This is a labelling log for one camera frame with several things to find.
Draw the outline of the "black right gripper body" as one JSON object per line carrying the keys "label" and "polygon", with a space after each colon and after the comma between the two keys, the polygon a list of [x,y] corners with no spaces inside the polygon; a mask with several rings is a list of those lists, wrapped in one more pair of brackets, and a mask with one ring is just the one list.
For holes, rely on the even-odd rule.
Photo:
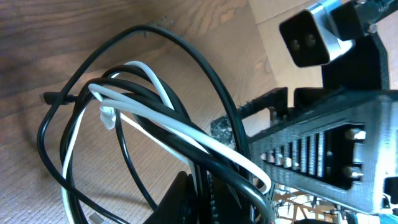
{"label": "black right gripper body", "polygon": [[272,181],[366,214],[397,203],[397,92],[340,90],[249,138]]}

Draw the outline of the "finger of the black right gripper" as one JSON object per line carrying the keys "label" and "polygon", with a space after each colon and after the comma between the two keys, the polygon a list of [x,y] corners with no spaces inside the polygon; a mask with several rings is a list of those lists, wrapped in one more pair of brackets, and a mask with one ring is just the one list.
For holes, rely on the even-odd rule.
{"label": "finger of the black right gripper", "polygon": [[231,124],[226,115],[213,120],[210,123],[211,137],[227,146],[235,146],[235,140]]}

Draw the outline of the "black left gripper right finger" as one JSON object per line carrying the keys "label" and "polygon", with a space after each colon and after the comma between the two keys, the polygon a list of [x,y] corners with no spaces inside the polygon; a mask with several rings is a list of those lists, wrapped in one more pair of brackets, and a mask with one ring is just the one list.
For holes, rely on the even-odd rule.
{"label": "black left gripper right finger", "polygon": [[246,217],[228,186],[209,174],[210,220],[212,224],[253,224]]}

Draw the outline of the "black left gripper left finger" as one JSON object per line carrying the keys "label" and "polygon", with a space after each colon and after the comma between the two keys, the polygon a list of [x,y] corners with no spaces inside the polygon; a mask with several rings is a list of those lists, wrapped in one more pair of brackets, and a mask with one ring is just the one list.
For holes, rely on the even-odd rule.
{"label": "black left gripper left finger", "polygon": [[156,211],[144,224],[196,224],[197,195],[193,177],[184,171],[177,174]]}

